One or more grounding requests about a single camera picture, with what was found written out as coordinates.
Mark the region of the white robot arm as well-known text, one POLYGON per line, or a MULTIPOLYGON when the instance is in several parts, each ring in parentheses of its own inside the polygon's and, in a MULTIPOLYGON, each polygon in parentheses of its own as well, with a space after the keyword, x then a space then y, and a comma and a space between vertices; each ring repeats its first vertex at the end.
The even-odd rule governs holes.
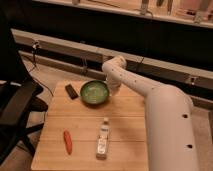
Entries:
POLYGON ((192 126, 192 99, 180 88, 126 70, 126 59, 115 56, 102 64, 115 94, 122 84, 145 99, 149 171, 199 171, 192 126))

